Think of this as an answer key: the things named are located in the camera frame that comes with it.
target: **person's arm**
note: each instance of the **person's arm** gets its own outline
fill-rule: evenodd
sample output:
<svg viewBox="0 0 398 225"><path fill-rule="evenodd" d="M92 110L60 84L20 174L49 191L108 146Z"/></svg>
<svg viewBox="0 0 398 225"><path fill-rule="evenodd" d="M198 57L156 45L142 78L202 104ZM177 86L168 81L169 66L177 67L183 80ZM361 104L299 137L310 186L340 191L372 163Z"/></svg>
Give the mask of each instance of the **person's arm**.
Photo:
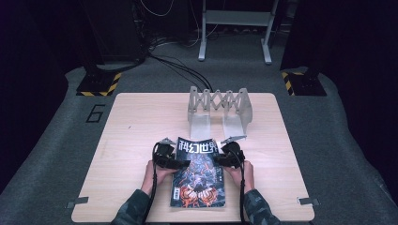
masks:
<svg viewBox="0 0 398 225"><path fill-rule="evenodd" d="M242 180L240 168L224 167L231 174L235 185L240 188ZM254 187L254 167L250 161L244 162L245 188L244 188L244 208L251 224L274 225L281 224L275 217L264 197Z"/></svg>
<svg viewBox="0 0 398 225"><path fill-rule="evenodd" d="M164 178L174 173L176 170L156 167L157 185L160 185ZM153 188L153 163L149 160L146 164L145 177L141 189L136 189L134 193L117 211L116 217L111 225L142 225L144 214L149 205L150 194Z"/></svg>

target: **gray carpet floor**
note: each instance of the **gray carpet floor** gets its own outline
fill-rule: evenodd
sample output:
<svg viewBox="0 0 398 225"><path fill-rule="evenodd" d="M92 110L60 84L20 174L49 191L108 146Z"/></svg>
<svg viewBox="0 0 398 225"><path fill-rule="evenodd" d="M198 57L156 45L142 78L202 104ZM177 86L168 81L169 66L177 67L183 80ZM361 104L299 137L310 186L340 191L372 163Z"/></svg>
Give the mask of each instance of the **gray carpet floor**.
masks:
<svg viewBox="0 0 398 225"><path fill-rule="evenodd" d="M389 198L380 175L352 138L333 82L322 74L319 76L326 97L288 95L279 71L286 37L287 34L277 36L270 50L271 66L264 63L258 35L210 40L205 62L197 60L199 43L190 48L162 45L153 54L178 58L222 92L246 87L249 93L276 96L309 195L321 202L314 207L314 224L398 224L398 208ZM188 93L192 85L152 58L123 72L109 97L75 95L84 77L82 68L74 69L66 77L69 90L64 102L0 196L2 225L74 224L70 218L73 209L65 206L79 195L115 96L125 92ZM86 123L96 104L105 105L98 108L103 111L100 121Z"/></svg>

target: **black speaker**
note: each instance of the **black speaker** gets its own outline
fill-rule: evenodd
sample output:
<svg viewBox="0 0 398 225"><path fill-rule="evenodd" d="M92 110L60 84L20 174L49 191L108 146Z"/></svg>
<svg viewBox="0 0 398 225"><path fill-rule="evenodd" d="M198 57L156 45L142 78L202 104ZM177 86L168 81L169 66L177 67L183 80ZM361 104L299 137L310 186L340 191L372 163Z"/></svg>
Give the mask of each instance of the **black speaker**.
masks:
<svg viewBox="0 0 398 225"><path fill-rule="evenodd" d="M131 0L81 0L103 62L134 62L145 55Z"/></svg>

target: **white metal frame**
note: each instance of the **white metal frame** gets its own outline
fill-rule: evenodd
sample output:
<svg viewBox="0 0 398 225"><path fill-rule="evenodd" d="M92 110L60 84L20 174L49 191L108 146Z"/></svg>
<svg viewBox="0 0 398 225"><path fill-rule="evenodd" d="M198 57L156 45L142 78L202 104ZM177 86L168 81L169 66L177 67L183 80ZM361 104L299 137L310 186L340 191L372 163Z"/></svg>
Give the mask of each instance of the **white metal frame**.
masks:
<svg viewBox="0 0 398 225"><path fill-rule="evenodd" d="M271 56L269 53L268 41L271 33L273 21L275 18L276 7L279 0L274 0L271 12L253 12L253 11L225 11L225 10L207 10L206 0L203 0L202 10L202 41L199 50L199 61L205 60L207 35L207 24L235 24L235 25L255 25L266 26L267 32L264 38L261 38L264 60L267 65L271 65Z"/></svg>

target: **metal bracket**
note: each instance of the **metal bracket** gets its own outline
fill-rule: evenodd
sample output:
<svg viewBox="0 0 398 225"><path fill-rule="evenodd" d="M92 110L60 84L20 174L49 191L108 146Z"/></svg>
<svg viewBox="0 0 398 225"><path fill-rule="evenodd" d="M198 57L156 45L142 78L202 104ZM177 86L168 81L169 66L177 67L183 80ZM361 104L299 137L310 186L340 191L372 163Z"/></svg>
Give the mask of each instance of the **metal bracket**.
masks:
<svg viewBox="0 0 398 225"><path fill-rule="evenodd" d="M223 96L220 90L213 95L209 90L199 94L192 86L188 104L188 121L191 128L191 139L210 138L210 109L218 110L223 107L223 131L225 137L246 136L246 129L253 120L253 108L246 88L241 88L236 96L227 91ZM235 108L235 114L229 113Z"/></svg>
<svg viewBox="0 0 398 225"><path fill-rule="evenodd" d="M65 208L73 208L76 204L81 204L81 203L88 203L88 197L80 197L76 198L73 201L69 201Z"/></svg>
<svg viewBox="0 0 398 225"><path fill-rule="evenodd" d="M311 204L312 206L317 206L317 205L321 204L321 202L318 199L299 198L299 197L298 197L298 203L301 205Z"/></svg>

